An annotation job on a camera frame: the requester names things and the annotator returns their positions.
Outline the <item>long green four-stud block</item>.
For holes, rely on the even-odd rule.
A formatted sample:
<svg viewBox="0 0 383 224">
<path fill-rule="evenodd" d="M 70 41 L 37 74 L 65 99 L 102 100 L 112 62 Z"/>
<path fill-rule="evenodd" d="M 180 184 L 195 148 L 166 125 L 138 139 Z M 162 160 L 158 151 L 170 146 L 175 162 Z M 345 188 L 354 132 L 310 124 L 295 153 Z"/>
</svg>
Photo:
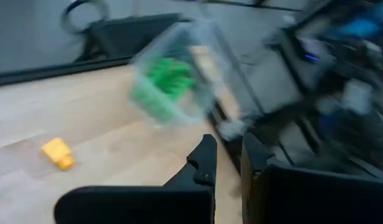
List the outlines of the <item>long green four-stud block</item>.
<svg viewBox="0 0 383 224">
<path fill-rule="evenodd" d="M 172 101 L 181 98 L 196 85 L 188 63 L 174 58 L 161 58 L 147 72 L 148 79 Z"/>
</svg>

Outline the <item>black computer case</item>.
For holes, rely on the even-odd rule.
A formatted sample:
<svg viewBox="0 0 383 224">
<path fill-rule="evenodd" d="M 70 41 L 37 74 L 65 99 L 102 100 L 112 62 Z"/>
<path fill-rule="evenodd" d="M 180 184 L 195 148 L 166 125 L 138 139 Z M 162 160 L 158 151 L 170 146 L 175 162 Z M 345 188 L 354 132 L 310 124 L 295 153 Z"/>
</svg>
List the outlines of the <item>black computer case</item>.
<svg viewBox="0 0 383 224">
<path fill-rule="evenodd" d="M 84 32 L 86 42 L 77 62 L 107 58 L 131 58 L 162 32 L 191 19 L 177 13 L 127 17 L 92 23 Z"/>
</svg>

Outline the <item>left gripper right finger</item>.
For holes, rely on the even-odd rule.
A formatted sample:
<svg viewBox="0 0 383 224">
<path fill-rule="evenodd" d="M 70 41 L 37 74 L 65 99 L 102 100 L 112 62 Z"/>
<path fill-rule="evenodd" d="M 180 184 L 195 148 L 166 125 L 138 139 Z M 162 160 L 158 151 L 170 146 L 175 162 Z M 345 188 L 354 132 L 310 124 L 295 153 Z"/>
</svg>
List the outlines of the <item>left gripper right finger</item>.
<svg viewBox="0 0 383 224">
<path fill-rule="evenodd" d="M 242 140 L 243 224 L 383 224 L 383 178 L 288 166 Z"/>
</svg>

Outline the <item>clear plastic bin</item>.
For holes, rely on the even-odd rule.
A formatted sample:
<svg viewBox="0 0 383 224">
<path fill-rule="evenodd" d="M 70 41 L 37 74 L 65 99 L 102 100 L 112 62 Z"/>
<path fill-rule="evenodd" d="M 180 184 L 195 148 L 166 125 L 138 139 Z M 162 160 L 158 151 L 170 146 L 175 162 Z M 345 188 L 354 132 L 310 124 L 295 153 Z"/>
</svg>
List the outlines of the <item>clear plastic bin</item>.
<svg viewBox="0 0 383 224">
<path fill-rule="evenodd" d="M 196 85 L 181 98 L 172 101 L 155 87 L 147 77 L 154 62 L 161 58 L 174 58 L 191 67 L 191 77 Z M 210 21 L 178 22 L 156 37 L 131 60 L 132 88 L 147 86 L 155 90 L 173 111 L 173 118 L 161 122 L 149 116 L 133 99 L 131 101 L 158 123 L 197 123 L 212 109 L 224 82 L 223 75 L 229 65 L 213 33 Z"/>
</svg>

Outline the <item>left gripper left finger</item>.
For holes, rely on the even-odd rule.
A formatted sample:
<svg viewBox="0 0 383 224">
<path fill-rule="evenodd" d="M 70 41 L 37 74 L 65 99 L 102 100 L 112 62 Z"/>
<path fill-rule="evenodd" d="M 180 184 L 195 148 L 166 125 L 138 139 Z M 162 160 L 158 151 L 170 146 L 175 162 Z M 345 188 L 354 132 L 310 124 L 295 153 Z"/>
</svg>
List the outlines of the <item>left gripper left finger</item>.
<svg viewBox="0 0 383 224">
<path fill-rule="evenodd" d="M 205 134 L 164 185 L 84 186 L 59 198 L 56 224 L 214 224 L 217 142 Z"/>
</svg>

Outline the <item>small yellow one-stud block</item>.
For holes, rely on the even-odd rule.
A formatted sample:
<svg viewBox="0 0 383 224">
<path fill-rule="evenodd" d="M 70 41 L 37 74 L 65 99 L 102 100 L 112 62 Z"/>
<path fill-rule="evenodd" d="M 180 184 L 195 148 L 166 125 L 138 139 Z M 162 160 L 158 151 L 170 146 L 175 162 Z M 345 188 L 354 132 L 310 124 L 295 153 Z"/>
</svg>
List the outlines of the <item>small yellow one-stud block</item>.
<svg viewBox="0 0 383 224">
<path fill-rule="evenodd" d="M 70 147 L 60 138 L 54 138 L 44 144 L 42 151 L 61 170 L 68 170 L 75 164 Z"/>
</svg>

